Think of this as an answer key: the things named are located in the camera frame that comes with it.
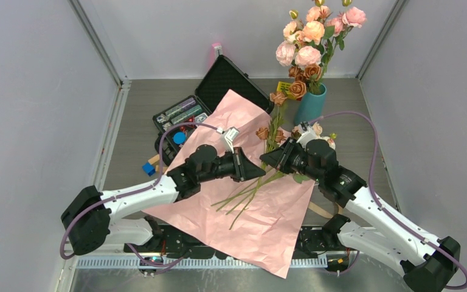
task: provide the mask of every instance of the black case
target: black case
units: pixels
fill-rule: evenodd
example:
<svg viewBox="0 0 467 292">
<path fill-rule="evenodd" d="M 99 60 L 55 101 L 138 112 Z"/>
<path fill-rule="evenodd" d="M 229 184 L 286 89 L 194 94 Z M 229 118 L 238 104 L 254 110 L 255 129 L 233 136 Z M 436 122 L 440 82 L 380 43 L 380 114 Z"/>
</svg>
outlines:
<svg viewBox="0 0 467 292">
<path fill-rule="evenodd" d="M 226 92 L 230 89 L 256 104 L 268 114 L 273 110 L 274 103 L 269 100 L 268 95 L 253 83 L 248 78 L 247 74 L 235 66 L 230 59 L 224 55 L 220 55 L 215 60 L 203 80 L 201 80 L 201 83 L 196 88 L 193 96 L 188 96 L 175 105 L 170 106 L 161 113 L 153 116 L 153 122 L 160 131 L 158 139 L 155 142 L 155 150 L 158 152 L 161 142 L 160 139 L 164 132 L 162 124 L 156 120 L 158 116 L 190 97 L 194 97 L 196 102 L 201 105 L 203 111 L 207 115 L 210 115 L 219 105 Z M 173 133 L 178 131 L 178 129 L 175 129 L 169 133 L 162 146 L 162 160 L 166 165 L 171 164 L 180 149 L 180 146 L 174 143 L 172 138 Z"/>
</svg>

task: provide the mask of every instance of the case lid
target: case lid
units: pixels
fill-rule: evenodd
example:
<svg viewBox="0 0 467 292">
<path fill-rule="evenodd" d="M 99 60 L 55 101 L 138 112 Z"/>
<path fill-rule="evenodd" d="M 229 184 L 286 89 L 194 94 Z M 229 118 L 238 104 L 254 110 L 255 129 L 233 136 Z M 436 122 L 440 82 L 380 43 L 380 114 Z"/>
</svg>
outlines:
<svg viewBox="0 0 467 292">
<path fill-rule="evenodd" d="M 196 88 L 195 95 L 214 111 L 230 89 L 268 114 L 273 110 L 274 103 L 268 99 L 268 96 L 224 55 L 220 55 L 215 60 Z"/>
</svg>

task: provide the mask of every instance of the yellow tag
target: yellow tag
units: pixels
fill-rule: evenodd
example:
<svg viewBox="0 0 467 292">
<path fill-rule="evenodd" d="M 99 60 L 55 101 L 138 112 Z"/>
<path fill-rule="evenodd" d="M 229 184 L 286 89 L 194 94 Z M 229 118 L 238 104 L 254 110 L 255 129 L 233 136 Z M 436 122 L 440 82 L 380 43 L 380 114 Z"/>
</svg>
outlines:
<svg viewBox="0 0 467 292">
<path fill-rule="evenodd" d="M 291 87 L 290 83 L 280 81 L 277 85 L 277 92 L 283 92 L 287 98 L 295 99 L 294 96 L 289 92 L 289 87 Z"/>
</svg>

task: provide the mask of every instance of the flower bouquet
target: flower bouquet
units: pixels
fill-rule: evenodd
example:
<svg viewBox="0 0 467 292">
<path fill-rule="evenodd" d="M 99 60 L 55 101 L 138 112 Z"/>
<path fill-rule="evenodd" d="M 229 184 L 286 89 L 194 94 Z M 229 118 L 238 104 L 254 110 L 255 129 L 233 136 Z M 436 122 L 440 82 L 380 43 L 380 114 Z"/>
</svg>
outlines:
<svg viewBox="0 0 467 292">
<path fill-rule="evenodd" d="M 345 7 L 351 4 L 351 0 L 342 2 Z M 292 99 L 300 100 L 307 92 L 323 94 L 321 82 L 334 51 L 337 47 L 343 50 L 348 33 L 366 22 L 365 13 L 357 7 L 330 18 L 332 13 L 324 5 L 325 0 L 315 3 L 307 13 L 306 24 L 298 18 L 298 11 L 289 11 L 292 21 L 283 29 L 284 41 L 276 51 L 278 62 L 290 66 L 289 77 L 294 78 L 289 88 Z"/>
</svg>

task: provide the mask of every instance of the open black case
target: open black case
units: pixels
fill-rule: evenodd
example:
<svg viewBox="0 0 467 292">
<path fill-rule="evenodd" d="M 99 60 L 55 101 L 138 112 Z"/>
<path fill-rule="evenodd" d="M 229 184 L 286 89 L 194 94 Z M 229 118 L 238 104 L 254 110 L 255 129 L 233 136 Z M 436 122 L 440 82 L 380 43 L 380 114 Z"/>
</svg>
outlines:
<svg viewBox="0 0 467 292">
<path fill-rule="evenodd" d="M 161 118 L 165 113 L 178 108 L 178 106 L 183 103 L 187 103 L 192 105 L 193 109 L 197 110 L 197 113 L 199 113 L 197 115 L 204 113 L 208 116 L 212 114 L 226 92 L 230 89 L 259 106 L 268 114 L 273 110 L 274 104 L 269 100 L 268 95 L 255 85 L 255 83 L 248 78 L 248 75 L 235 66 L 230 59 L 224 55 L 220 55 L 196 88 L 194 95 L 184 98 L 181 102 L 170 106 L 161 113 L 153 116 L 153 122 L 160 132 L 154 145 L 155 150 L 158 152 L 162 134 L 165 132 L 165 128 L 168 127 L 167 124 L 171 123 L 170 120 L 164 120 Z M 179 121 L 178 123 L 185 122 L 189 119 Z M 171 164 L 183 145 L 177 144 L 173 140 L 174 135 L 181 131 L 185 133 L 186 139 L 192 133 L 192 129 L 189 127 L 181 129 L 177 128 L 172 130 L 163 141 L 163 152 L 161 158 L 166 165 Z"/>
</svg>

